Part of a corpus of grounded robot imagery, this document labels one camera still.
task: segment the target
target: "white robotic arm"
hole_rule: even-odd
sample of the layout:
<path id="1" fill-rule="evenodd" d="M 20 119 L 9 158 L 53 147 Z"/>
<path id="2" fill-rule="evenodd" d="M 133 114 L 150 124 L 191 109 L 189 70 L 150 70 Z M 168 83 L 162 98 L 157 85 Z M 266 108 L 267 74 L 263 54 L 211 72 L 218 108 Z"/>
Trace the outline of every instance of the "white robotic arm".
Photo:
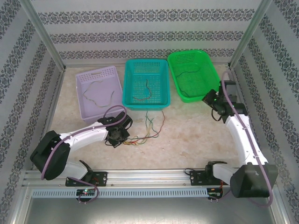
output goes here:
<path id="1" fill-rule="evenodd" d="M 70 133 L 57 134 L 50 131 L 42 138 L 30 160 L 41 171 L 42 179 L 73 177 L 89 182 L 92 172 L 84 161 L 74 161 L 69 154 L 96 141 L 117 147 L 127 140 L 133 121 L 121 112 L 116 118 L 101 118 L 92 125 Z"/>
<path id="2" fill-rule="evenodd" d="M 256 139 L 252 133 L 250 124 L 249 124 L 249 117 L 245 116 L 244 114 L 240 114 L 241 119 L 245 123 L 250 135 L 251 139 L 253 140 L 254 146 L 256 148 L 258 157 L 263 165 L 268 163 L 267 159 L 262 154 L 259 146 L 256 142 Z M 238 118 L 236 116 L 229 116 L 225 122 L 226 127 L 228 127 L 234 141 L 235 146 L 238 151 L 239 155 L 239 164 L 240 167 L 242 165 L 247 165 L 251 163 L 252 165 L 258 165 L 256 161 L 256 157 L 254 156 L 253 150 L 249 143 L 249 139 L 245 133 L 244 128 L 241 126 Z M 218 163 L 213 166 L 213 175 L 214 177 L 223 180 L 226 183 L 230 182 L 230 178 L 232 175 L 237 171 L 237 168 L 232 168 L 228 164 Z"/>
<path id="3" fill-rule="evenodd" d="M 232 134 L 240 168 L 232 168 L 222 161 L 211 161 L 206 165 L 206 174 L 208 178 L 229 184 L 235 197 L 268 197 L 278 170 L 275 165 L 268 164 L 259 149 L 245 106 L 237 103 L 235 93 L 235 82 L 223 80 L 219 92 L 211 90 L 203 101 L 221 116 L 217 121 L 222 119 Z"/>
<path id="4" fill-rule="evenodd" d="M 84 129 L 88 129 L 89 127 L 95 127 L 100 125 L 103 124 L 99 122 L 95 122 L 92 125 L 82 128 L 80 130 L 84 130 Z M 74 132 L 62 133 L 60 134 L 60 139 L 64 139 L 67 136 L 71 136 L 73 133 Z M 91 143 L 97 141 L 104 141 L 107 137 L 107 134 L 108 131 L 104 127 L 91 129 L 85 132 L 81 132 L 80 134 L 69 138 L 68 140 L 65 141 L 65 143 L 70 145 L 70 153 L 73 153 L 78 149 L 87 146 Z M 87 167 L 83 163 L 79 161 L 75 161 L 73 159 L 70 159 L 70 157 L 68 157 L 65 168 L 63 172 L 58 176 L 58 178 L 66 178 L 68 176 L 71 176 L 80 180 L 85 176 L 87 171 L 88 171 Z"/>

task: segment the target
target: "teal basket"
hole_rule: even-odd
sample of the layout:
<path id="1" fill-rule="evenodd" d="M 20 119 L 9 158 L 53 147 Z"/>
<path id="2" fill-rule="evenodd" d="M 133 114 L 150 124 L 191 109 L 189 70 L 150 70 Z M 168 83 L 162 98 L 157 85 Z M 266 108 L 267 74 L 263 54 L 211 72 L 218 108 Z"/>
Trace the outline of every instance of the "teal basket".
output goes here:
<path id="1" fill-rule="evenodd" d="M 122 104 L 131 110 L 162 110 L 170 105 L 168 63 L 161 59 L 126 62 Z"/>

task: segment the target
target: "basket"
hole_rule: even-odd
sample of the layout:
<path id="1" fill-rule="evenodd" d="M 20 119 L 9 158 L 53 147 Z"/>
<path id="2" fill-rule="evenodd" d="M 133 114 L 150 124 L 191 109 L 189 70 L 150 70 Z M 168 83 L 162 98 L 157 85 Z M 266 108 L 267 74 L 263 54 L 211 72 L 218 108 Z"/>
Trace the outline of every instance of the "basket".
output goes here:
<path id="1" fill-rule="evenodd" d="M 102 118 L 111 106 L 121 105 L 121 83 L 114 66 L 77 74 L 76 86 L 81 118 L 88 124 Z M 121 111 L 113 108 L 107 116 L 115 117 Z"/>
<path id="2" fill-rule="evenodd" d="M 168 63 L 161 59 L 126 62 L 122 104 L 131 110 L 162 110 L 170 105 Z"/>
<path id="3" fill-rule="evenodd" d="M 182 101 L 202 100 L 211 90 L 219 90 L 219 76 L 209 55 L 202 50 L 172 53 L 167 59 L 174 84 Z"/>

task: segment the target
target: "purple basket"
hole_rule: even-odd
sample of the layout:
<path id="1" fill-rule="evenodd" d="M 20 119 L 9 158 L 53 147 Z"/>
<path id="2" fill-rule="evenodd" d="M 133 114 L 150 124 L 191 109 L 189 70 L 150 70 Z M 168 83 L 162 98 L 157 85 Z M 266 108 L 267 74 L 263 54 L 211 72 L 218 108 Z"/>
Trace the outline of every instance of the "purple basket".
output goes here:
<path id="1" fill-rule="evenodd" d="M 76 75 L 77 96 L 83 121 L 94 123 L 108 108 L 122 105 L 122 88 L 115 66 Z M 110 110 L 107 116 L 117 116 L 122 108 Z"/>

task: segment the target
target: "beige floor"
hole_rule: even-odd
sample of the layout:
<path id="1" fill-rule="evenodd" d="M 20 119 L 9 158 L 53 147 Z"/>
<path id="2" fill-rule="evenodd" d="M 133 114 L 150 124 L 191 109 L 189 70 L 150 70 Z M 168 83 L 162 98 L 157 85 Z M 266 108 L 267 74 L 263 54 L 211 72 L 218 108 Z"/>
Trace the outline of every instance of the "beige floor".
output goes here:
<path id="1" fill-rule="evenodd" d="M 124 66 L 117 72 L 123 84 Z M 218 74 L 224 65 L 215 66 Z M 75 75 L 96 68 L 67 68 L 60 92 L 51 130 L 65 133 L 83 128 L 76 95 Z M 117 148 L 105 146 L 103 142 L 90 144 L 70 155 L 76 160 L 84 160 L 92 169 L 168 169 L 204 168 L 208 161 L 226 161 L 238 166 L 238 155 L 232 136 L 222 122 L 211 118 L 211 109 L 203 102 L 185 104 L 177 94 L 170 77 L 171 105 L 163 111 L 165 124 L 159 138 L 150 139 L 144 145 Z M 145 130 L 144 111 L 130 111 L 133 126 L 131 136 L 142 136 Z M 149 112 L 155 118 L 155 127 L 162 123 L 161 111 Z"/>

